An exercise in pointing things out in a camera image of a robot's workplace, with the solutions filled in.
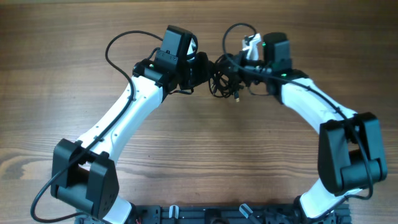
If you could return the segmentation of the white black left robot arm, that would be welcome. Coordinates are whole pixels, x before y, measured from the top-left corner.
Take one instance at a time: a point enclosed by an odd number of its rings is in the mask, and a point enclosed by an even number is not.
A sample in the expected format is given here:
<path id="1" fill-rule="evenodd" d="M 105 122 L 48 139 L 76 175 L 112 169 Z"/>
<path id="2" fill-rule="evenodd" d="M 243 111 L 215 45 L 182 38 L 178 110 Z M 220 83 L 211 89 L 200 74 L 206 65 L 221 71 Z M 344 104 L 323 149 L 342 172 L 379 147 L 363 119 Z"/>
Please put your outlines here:
<path id="1" fill-rule="evenodd" d="M 161 46 L 135 64 L 128 85 L 108 112 L 53 152 L 51 195 L 76 209 L 76 223 L 135 223 L 136 209 L 119 196 L 116 164 L 142 122 L 168 95 L 190 95 L 206 82 L 209 61 L 190 31 L 168 26 Z"/>

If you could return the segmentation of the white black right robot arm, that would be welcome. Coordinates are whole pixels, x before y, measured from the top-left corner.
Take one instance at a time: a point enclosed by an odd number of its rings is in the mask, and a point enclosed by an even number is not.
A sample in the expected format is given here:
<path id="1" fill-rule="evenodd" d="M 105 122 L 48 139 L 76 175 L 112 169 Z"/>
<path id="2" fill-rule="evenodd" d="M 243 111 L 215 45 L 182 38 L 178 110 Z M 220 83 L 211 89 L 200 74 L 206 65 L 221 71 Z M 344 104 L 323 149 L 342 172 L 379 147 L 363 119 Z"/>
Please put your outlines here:
<path id="1" fill-rule="evenodd" d="M 318 180 L 298 199 L 303 219 L 324 219 L 351 198 L 367 200 L 387 177 L 379 120 L 357 113 L 321 91 L 293 68 L 290 42 L 282 32 L 255 33 L 233 59 L 246 85 L 264 82 L 269 95 L 298 113 L 318 134 Z"/>

